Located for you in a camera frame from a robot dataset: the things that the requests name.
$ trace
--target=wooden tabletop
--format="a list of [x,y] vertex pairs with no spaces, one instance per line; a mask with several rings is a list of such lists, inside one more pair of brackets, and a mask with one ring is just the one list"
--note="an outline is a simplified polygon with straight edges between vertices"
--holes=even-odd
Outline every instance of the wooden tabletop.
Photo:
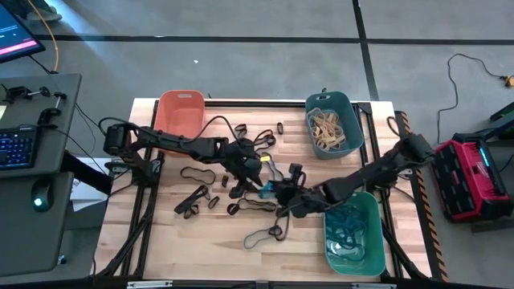
[[[155,99],[135,99],[130,121],[139,125],[149,125],[154,102]],[[383,154],[392,149],[398,141],[398,137],[390,131],[386,123],[386,117],[394,115],[393,105],[390,102],[371,102],[371,105],[379,149]],[[305,111],[302,108],[206,108],[206,120],[217,115],[224,115],[233,127],[237,124],[247,124],[247,136],[250,139],[264,129],[273,129],[277,143],[273,148],[268,149],[268,152],[273,155],[278,169],[286,176],[292,162],[301,163],[307,174],[306,186],[330,177],[347,176],[361,167],[358,150],[341,159],[318,160],[312,151],[304,123]],[[365,143],[372,161],[366,118],[364,115],[361,118],[365,128]],[[282,136],[276,133],[278,122],[284,124],[285,133]],[[228,127],[221,120],[216,120],[205,131],[204,136],[228,136],[232,139]],[[185,220],[183,215],[176,215],[173,211],[178,203],[200,186],[196,181],[180,177],[179,172],[185,166],[214,170],[217,174],[216,182],[209,187],[212,197],[221,198],[212,210],[207,208],[206,200],[200,200],[200,214],[189,220]],[[272,239],[261,242],[254,249],[244,249],[245,236],[272,226],[275,217],[272,213],[250,210],[239,211],[235,216],[230,216],[226,212],[226,207],[234,200],[229,199],[228,192],[236,181],[230,178],[225,189],[221,186],[224,175],[221,165],[203,165],[191,160],[188,156],[166,157],[153,217],[145,268],[146,279],[341,282],[377,280],[377,278],[339,275],[328,266],[324,254],[321,214],[311,214],[306,218],[291,218],[288,238],[284,242]],[[263,181],[268,179],[266,168],[263,168],[261,178]],[[112,189],[118,189],[129,182],[130,176],[123,176],[116,181]],[[399,180],[397,187],[411,193],[408,181]],[[109,200],[96,250],[97,271],[107,265],[127,238],[136,191],[136,187],[131,187],[117,193]],[[419,270],[430,276],[415,204],[406,196],[391,190],[390,206],[398,242]],[[280,225],[284,227],[285,218]],[[384,246],[386,266],[393,274],[387,242],[384,242]],[[132,267],[137,262],[138,251],[138,249],[134,250]]]

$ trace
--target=backlit keyboard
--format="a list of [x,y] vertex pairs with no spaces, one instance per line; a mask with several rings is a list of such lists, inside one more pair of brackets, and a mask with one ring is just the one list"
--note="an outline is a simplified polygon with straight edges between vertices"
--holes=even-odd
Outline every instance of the backlit keyboard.
[[36,127],[0,129],[0,169],[33,167],[38,136]]

